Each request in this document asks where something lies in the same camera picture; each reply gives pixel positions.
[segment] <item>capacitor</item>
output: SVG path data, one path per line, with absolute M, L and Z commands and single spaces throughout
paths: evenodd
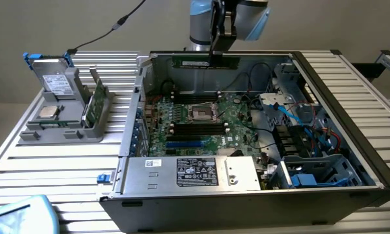
M 233 103 L 238 105 L 241 103 L 241 100 L 238 98 L 234 98 Z

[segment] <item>power supply label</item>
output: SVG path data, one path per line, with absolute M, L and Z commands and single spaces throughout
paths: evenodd
M 180 187 L 217 186 L 217 164 L 213 157 L 178 158 L 176 184 Z

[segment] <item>blue latch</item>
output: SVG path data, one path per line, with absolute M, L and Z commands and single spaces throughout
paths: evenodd
M 26 62 L 26 64 L 28 64 L 28 68 L 29 68 L 30 70 L 33 70 L 33 68 L 32 68 L 32 64 L 30 64 L 30 62 L 28 61 L 28 52 L 24 52 L 24 60 L 25 60 L 25 62 Z
M 73 67 L 73 61 L 72 61 L 72 58 L 70 58 L 70 54 L 68 52 L 65 52 L 64 58 L 66 59 L 68 66 Z
M 348 184 L 349 179 L 342 178 L 333 183 L 317 183 L 313 174 L 296 174 L 290 177 L 292 184 L 296 188 L 316 188 L 316 187 L 342 187 Z
M 110 175 L 108 174 L 101 174 L 97 177 L 97 184 L 109 184 L 110 183 Z
M 41 59 L 42 58 L 42 54 L 30 54 L 30 56 L 28 57 L 29 59 Z

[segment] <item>black ram slot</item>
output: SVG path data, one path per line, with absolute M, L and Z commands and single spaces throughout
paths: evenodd
M 176 124 L 176 136 L 224 135 L 225 127 L 221 123 Z
M 216 95 L 177 95 L 174 96 L 176 104 L 197 104 L 204 102 L 216 102 Z
M 200 141 L 200 136 L 168 136 L 166 141 Z

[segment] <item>motherboard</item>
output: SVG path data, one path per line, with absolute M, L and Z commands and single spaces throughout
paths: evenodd
M 145 115 L 150 132 L 150 156 L 261 156 L 254 146 L 242 96 L 226 94 L 212 102 L 153 98 Z

